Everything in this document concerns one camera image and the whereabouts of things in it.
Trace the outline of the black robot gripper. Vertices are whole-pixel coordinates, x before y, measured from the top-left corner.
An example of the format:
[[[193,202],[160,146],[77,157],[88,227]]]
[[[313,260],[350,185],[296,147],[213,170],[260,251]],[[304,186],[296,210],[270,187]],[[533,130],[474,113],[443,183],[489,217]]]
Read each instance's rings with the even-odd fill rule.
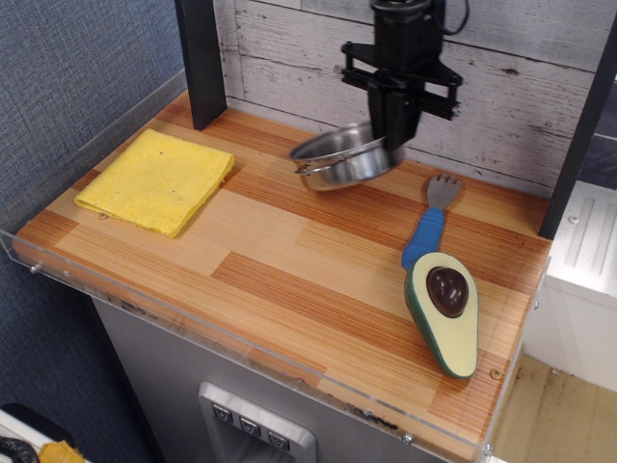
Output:
[[[372,44],[346,42],[343,81],[367,91],[373,137],[397,150],[416,136],[421,112],[450,120],[463,78],[441,62],[444,1],[372,1]]]

